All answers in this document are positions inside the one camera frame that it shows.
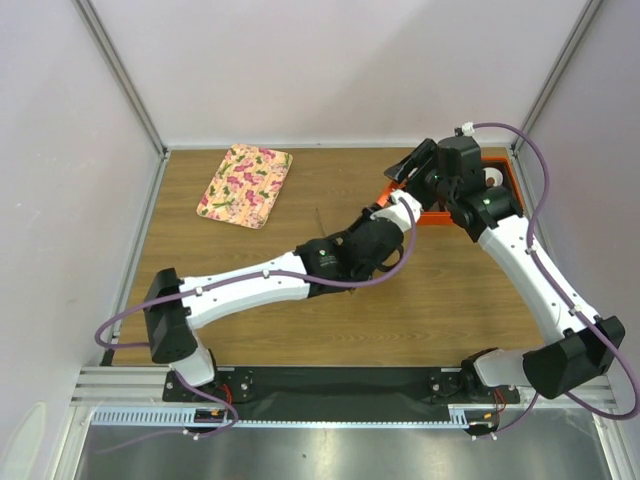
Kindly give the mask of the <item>metal tongs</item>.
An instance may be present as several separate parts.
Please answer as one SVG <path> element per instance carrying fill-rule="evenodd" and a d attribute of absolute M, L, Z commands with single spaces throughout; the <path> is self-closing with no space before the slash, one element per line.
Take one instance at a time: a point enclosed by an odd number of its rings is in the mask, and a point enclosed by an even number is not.
<path fill-rule="evenodd" d="M 318 208 L 317 206 L 316 206 L 316 207 L 314 207 L 314 212 L 315 212 L 315 218 L 316 218 L 317 225 L 318 225 L 318 227 L 319 227 L 319 230 L 320 230 L 321 236 L 322 236 L 322 237 L 327 237 L 327 236 L 328 236 L 328 233 L 327 233 L 327 231 L 326 231 L 326 229 L 325 229 L 325 226 L 324 226 L 324 223 L 323 223 L 323 220 L 322 220 L 322 216 L 321 216 L 320 210 L 319 210 L 319 208 Z M 349 294 L 350 296 L 353 296 L 353 294 L 355 293 L 355 289 L 347 290 L 347 292 L 348 292 L 348 294 Z"/>

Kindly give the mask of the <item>orange chocolate box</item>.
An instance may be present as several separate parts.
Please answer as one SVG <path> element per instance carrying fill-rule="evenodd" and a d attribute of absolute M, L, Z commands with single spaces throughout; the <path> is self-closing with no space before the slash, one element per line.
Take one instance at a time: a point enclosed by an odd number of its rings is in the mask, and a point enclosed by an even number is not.
<path fill-rule="evenodd" d="M 390 180 L 390 183 L 385 187 L 376 201 L 380 207 L 385 207 L 388 204 L 391 192 L 398 187 L 395 179 L 402 177 L 400 171 L 408 161 L 408 158 L 404 158 L 385 171 L 384 175 Z M 483 156 L 482 161 L 486 185 L 488 187 L 504 187 L 513 195 L 518 205 L 524 208 L 519 185 L 507 156 L 505 154 Z M 443 206 L 439 205 L 435 205 L 429 210 L 424 211 L 418 221 L 419 226 L 448 226 L 452 224 L 453 220 L 451 215 Z"/>

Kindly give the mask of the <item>orange box lid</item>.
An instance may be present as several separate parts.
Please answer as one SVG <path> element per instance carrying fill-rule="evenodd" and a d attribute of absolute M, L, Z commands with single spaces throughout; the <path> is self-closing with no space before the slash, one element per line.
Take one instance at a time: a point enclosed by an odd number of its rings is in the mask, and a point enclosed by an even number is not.
<path fill-rule="evenodd" d="M 389 203 L 389 200 L 391 198 L 391 194 L 395 190 L 402 190 L 403 187 L 404 187 L 403 184 L 398 184 L 396 182 L 390 182 L 386 187 L 383 188 L 383 190 L 380 193 L 378 199 L 376 200 L 376 203 L 380 207 L 385 207 Z"/>

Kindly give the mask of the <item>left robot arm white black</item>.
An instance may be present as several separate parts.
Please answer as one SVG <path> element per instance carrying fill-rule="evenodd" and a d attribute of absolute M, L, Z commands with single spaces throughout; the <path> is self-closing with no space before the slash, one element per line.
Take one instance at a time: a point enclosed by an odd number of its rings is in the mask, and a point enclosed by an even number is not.
<path fill-rule="evenodd" d="M 198 400 L 213 398 L 220 377 L 197 330 L 215 320 L 263 305 L 342 293 L 390 274 L 387 260 L 403 254 L 404 234 L 416 221 L 400 205 L 366 210 L 348 229 L 312 239 L 262 264 L 213 276 L 156 273 L 143 309 L 153 363 L 168 365 Z"/>

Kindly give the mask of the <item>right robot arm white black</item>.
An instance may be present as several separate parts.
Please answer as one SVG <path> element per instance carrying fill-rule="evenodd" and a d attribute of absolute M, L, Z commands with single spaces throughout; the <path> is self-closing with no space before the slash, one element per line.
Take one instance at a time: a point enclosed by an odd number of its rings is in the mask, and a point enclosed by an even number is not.
<path fill-rule="evenodd" d="M 536 238 L 517 195 L 493 175 L 469 136 L 424 140 L 384 172 L 428 211 L 438 206 L 504 271 L 533 315 L 542 347 L 530 351 L 489 349 L 472 357 L 460 377 L 462 394 L 474 402 L 496 386 L 530 386 L 555 399 L 605 374 L 626 331 L 615 316 L 602 317 L 561 274 Z"/>

